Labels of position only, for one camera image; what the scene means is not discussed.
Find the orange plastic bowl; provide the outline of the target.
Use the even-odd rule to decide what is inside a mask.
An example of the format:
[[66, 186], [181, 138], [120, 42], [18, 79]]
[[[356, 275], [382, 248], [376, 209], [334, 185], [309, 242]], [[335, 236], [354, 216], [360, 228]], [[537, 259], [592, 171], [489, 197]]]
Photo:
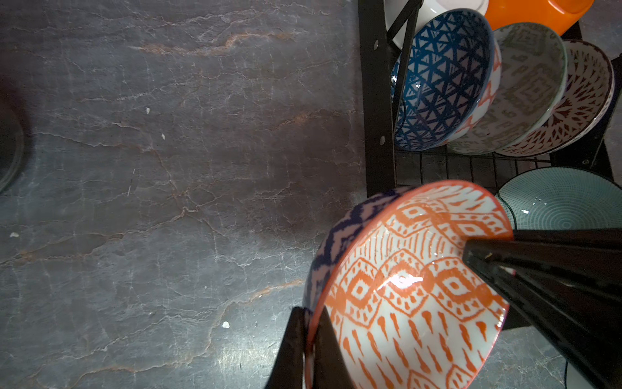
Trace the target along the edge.
[[490, 0], [485, 18], [493, 30], [510, 24], [542, 24], [558, 35], [568, 31], [594, 0]]

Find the patterned bowl stack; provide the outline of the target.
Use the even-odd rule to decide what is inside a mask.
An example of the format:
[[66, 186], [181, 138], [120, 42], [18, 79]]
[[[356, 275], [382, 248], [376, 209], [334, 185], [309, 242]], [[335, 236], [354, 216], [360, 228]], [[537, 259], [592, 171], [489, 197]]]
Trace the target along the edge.
[[357, 204], [330, 230], [305, 283], [305, 380], [330, 319], [357, 388], [467, 388], [509, 305], [463, 262], [467, 241], [510, 241], [499, 201], [474, 183], [400, 187]]

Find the white ceramic bowl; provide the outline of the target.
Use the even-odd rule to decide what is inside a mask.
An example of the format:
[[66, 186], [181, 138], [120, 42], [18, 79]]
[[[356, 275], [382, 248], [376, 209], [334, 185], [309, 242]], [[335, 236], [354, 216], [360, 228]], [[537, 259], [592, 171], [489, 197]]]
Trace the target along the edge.
[[[397, 19], [403, 7], [407, 4], [407, 0], [385, 0], [385, 20], [386, 27], [389, 29], [393, 22]], [[489, 6], [489, 0], [424, 0], [422, 8], [419, 11], [416, 24], [416, 32], [424, 27], [427, 22], [431, 21], [438, 15], [459, 8], [468, 8], [478, 11], [482, 16], [485, 15]]]

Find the blue triangle pattern bowl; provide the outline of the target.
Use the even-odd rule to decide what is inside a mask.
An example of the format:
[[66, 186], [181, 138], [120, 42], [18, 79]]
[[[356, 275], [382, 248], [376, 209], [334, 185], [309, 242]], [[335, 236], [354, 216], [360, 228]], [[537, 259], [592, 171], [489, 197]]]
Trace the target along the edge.
[[456, 134], [484, 96], [494, 60], [492, 30], [478, 11], [454, 9], [427, 22], [411, 43], [395, 146], [420, 152]]

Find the red white sunburst bowl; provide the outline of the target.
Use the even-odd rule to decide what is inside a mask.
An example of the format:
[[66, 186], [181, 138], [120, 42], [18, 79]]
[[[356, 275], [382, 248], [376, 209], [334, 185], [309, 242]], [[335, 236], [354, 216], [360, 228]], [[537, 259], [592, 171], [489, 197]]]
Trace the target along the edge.
[[565, 40], [568, 79], [565, 94], [548, 120], [524, 140], [498, 153], [504, 157], [538, 157], [577, 142], [603, 118], [615, 92], [612, 62], [594, 44]]

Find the mint concentric line bowl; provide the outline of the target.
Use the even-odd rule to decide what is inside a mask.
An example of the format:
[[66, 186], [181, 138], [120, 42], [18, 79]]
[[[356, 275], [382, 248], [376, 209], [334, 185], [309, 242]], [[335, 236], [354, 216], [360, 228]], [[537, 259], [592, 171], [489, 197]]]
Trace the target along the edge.
[[621, 187], [586, 170], [529, 170], [505, 183], [497, 199], [515, 230], [621, 227]]

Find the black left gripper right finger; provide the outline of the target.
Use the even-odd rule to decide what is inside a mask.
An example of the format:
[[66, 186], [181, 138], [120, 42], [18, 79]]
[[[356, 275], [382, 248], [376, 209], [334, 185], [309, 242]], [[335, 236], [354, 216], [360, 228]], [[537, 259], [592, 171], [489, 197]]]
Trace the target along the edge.
[[322, 321], [319, 324], [314, 346], [313, 388], [353, 389], [330, 321]]

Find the green geometric pattern bowl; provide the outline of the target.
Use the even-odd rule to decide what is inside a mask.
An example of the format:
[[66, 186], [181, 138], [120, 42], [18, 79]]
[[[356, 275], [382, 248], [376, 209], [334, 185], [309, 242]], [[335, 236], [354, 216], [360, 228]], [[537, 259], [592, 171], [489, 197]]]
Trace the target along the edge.
[[448, 143], [451, 152], [500, 152], [539, 129], [565, 93], [568, 55], [555, 31], [523, 22], [495, 30], [494, 37], [502, 61], [497, 95], [468, 133]]

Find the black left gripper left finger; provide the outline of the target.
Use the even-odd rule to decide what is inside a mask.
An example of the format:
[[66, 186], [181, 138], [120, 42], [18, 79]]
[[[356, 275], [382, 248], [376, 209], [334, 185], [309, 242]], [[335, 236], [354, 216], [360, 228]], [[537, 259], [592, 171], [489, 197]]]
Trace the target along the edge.
[[265, 389], [303, 387], [305, 340], [305, 310], [294, 307]]

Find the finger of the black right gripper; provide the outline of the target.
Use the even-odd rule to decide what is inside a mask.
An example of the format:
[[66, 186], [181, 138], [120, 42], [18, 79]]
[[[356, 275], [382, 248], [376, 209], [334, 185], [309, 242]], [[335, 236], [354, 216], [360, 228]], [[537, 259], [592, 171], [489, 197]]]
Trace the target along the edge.
[[513, 236], [513, 247], [536, 244], [621, 250], [621, 228], [600, 230], [516, 230]]
[[470, 240], [463, 262], [595, 388], [621, 386], [621, 253]]

